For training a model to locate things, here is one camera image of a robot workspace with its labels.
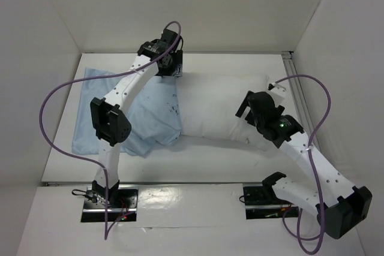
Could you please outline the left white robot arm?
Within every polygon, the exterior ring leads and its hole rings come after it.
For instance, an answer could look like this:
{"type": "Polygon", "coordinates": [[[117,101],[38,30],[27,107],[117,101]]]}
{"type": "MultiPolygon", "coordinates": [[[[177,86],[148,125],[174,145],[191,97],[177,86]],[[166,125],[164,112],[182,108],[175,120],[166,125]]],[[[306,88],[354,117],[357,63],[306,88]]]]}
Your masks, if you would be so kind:
{"type": "Polygon", "coordinates": [[[122,143],[132,130],[126,114],[135,97],[156,75],[169,76],[182,62],[182,50],[178,49],[181,34],[165,28],[159,39],[143,43],[129,74],[101,99],[91,103],[92,126],[99,142],[99,168],[92,181],[92,192],[104,207],[112,207],[118,202],[118,164],[122,143]]]}

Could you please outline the light blue pillowcase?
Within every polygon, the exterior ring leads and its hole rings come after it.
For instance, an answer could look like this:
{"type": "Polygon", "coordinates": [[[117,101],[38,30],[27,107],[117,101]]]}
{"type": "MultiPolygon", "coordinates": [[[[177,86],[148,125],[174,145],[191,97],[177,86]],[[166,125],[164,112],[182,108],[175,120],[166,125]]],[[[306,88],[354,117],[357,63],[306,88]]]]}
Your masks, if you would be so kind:
{"type": "MultiPolygon", "coordinates": [[[[83,82],[71,151],[96,155],[99,143],[91,121],[91,100],[101,98],[120,81],[119,77],[83,82]]],[[[121,147],[122,153],[145,156],[157,144],[174,144],[182,132],[174,77],[154,76],[135,97],[127,114],[132,130],[121,147]]]]}

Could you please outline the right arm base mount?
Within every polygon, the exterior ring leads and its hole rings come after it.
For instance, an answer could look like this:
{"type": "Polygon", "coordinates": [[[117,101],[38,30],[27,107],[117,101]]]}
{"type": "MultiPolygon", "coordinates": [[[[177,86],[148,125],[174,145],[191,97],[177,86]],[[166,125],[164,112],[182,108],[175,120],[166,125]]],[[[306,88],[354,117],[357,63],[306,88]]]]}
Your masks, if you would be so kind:
{"type": "Polygon", "coordinates": [[[286,218],[297,218],[299,209],[286,200],[272,196],[264,186],[244,185],[243,194],[239,201],[245,206],[245,217],[253,219],[277,219],[286,215],[286,218]]]}

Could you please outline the white pillow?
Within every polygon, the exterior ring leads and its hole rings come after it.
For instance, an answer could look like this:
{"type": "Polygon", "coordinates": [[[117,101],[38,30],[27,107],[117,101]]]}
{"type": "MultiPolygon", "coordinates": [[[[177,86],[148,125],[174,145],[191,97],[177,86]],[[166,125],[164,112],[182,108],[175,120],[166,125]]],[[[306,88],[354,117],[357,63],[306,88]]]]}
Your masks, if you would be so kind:
{"type": "Polygon", "coordinates": [[[272,143],[256,128],[235,116],[248,91],[267,90],[265,74],[225,76],[184,73],[176,79],[182,134],[214,140],[231,140],[267,151],[272,143]]]}

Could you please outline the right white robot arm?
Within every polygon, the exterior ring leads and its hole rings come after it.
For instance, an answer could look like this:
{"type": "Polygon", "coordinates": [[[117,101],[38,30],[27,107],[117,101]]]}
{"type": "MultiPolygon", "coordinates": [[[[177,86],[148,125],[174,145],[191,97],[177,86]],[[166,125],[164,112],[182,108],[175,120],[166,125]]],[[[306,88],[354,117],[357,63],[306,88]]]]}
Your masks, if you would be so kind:
{"type": "Polygon", "coordinates": [[[310,190],[276,172],[262,182],[262,197],[268,203],[288,201],[317,218],[324,232],[340,239],[368,215],[373,198],[366,187],[345,178],[313,145],[299,122],[285,115],[267,92],[248,91],[237,117],[256,127],[261,135],[284,152],[314,182],[310,190]]]}

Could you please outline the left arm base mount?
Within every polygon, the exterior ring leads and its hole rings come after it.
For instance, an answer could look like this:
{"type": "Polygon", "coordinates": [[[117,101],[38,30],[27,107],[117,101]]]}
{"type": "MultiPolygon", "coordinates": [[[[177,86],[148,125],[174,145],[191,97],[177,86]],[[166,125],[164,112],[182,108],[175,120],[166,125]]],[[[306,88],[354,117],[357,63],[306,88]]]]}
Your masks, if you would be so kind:
{"type": "MultiPolygon", "coordinates": [[[[104,222],[104,199],[93,192],[90,187],[73,189],[71,194],[83,198],[81,215],[82,223],[104,222]]],[[[122,185],[119,187],[117,196],[113,196],[108,207],[108,222],[136,222],[137,203],[139,189],[135,186],[122,185]]]]}

